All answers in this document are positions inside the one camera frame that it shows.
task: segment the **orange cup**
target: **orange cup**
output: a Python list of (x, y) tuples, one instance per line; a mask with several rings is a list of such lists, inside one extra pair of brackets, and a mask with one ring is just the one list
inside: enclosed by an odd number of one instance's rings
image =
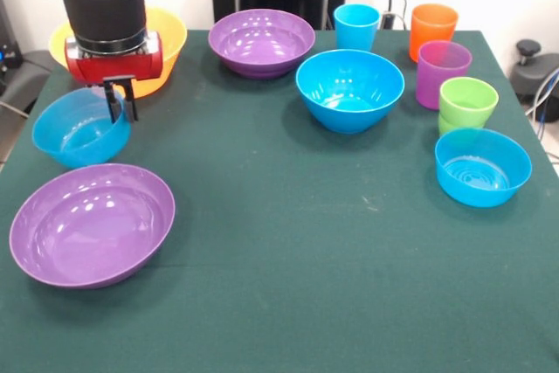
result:
[(452, 40), (458, 13), (448, 6), (426, 3), (416, 6), (411, 13), (410, 57), (418, 62), (419, 48), (436, 39)]

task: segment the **orange bowl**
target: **orange bowl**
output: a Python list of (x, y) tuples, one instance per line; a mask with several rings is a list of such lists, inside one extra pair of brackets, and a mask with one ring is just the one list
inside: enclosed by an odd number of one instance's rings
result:
[[(157, 79), (132, 80), (135, 98), (149, 95), (163, 86), (173, 70), (178, 54), (184, 47), (188, 35), (183, 21), (171, 12), (159, 8), (146, 8), (146, 16), (148, 19), (148, 29), (159, 32), (161, 37), (163, 70), (161, 76)], [(70, 23), (66, 22), (57, 28), (49, 41), (49, 51), (52, 57), (66, 69), (68, 64), (64, 54), (64, 45), (68, 37), (73, 37), (73, 31)]]

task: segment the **bowl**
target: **bowl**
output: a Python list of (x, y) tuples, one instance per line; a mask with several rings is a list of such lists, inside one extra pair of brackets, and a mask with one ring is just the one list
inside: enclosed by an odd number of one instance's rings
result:
[(443, 135), (435, 158), (441, 188), (472, 207), (504, 204), (532, 174), (521, 145), (485, 128), (459, 128)]
[[(148, 19), (148, 29), (159, 32), (163, 48), (163, 70), (157, 79), (132, 80), (134, 97), (141, 98), (157, 91), (169, 78), (171, 71), (176, 63), (179, 52), (184, 47), (187, 38), (187, 30), (183, 21), (176, 15), (159, 8), (146, 8)], [(52, 35), (49, 41), (49, 51), (52, 57), (66, 69), (66, 56), (64, 54), (65, 41), (68, 37), (73, 37), (73, 31), (68, 22), (62, 24)], [(120, 86), (115, 86), (114, 90), (123, 92)]]
[(175, 200), (146, 169), (106, 163), (66, 172), (35, 191), (10, 229), (19, 267), (42, 283), (99, 288), (145, 265), (167, 237)]
[(404, 92), (404, 76), (393, 63), (358, 50), (316, 54), (295, 78), (310, 113), (324, 127), (345, 135), (379, 122)]
[(224, 64), (249, 79), (273, 79), (295, 69), (314, 45), (313, 27), (283, 10), (230, 14), (211, 29), (208, 42)]
[[(122, 98), (118, 100), (124, 109)], [(102, 89), (83, 88), (67, 93), (45, 109), (35, 121), (32, 139), (37, 149), (75, 169), (118, 155), (131, 130), (124, 112), (111, 122)]]

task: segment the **cup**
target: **cup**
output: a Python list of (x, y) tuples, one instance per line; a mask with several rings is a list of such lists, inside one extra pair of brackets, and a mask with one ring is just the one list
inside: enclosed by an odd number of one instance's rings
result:
[(436, 39), (450, 41), (458, 22), (458, 13), (443, 4), (426, 3), (411, 13), (410, 57), (418, 62), (421, 45)]
[(472, 54), (450, 41), (430, 41), (419, 49), (416, 100), (426, 108), (438, 109), (440, 86), (450, 78), (466, 76)]
[(440, 87), (440, 115), (455, 128), (482, 128), (497, 102), (497, 91), (483, 80), (458, 77)]
[(338, 6), (334, 11), (338, 49), (370, 52), (380, 17), (380, 12), (367, 4), (349, 3)]
[[(483, 128), (483, 124), (473, 127), (473, 128)], [(454, 124), (451, 124), (450, 122), (448, 122), (447, 120), (445, 120), (445, 117), (443, 117), (441, 114), (438, 115), (438, 133), (440, 135), (443, 135), (445, 133), (448, 133), (449, 131), (453, 131), (456, 130), (457, 127)]]

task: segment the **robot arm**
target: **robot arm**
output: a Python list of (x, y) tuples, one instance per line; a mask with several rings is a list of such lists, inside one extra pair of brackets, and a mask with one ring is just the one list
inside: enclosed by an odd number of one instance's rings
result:
[(131, 79), (162, 71), (157, 33), (147, 31), (144, 0), (64, 0), (74, 37), (66, 40), (68, 69), (77, 80), (105, 88), (111, 116), (120, 111), (113, 84), (126, 93), (126, 112), (137, 120)]

